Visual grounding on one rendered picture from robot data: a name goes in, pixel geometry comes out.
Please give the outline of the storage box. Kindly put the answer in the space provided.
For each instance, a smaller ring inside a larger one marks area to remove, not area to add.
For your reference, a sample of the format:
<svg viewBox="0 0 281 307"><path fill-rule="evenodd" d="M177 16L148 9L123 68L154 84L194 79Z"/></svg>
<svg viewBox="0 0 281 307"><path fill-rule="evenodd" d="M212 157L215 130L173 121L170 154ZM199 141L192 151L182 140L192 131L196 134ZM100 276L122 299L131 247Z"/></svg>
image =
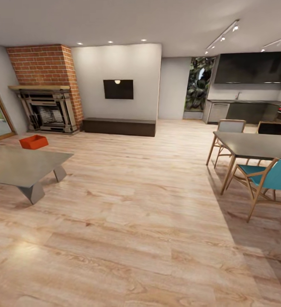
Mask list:
<svg viewBox="0 0 281 307"><path fill-rule="evenodd" d="M28 150L37 150L48 145L46 137L34 135L20 140L22 148Z"/></svg>

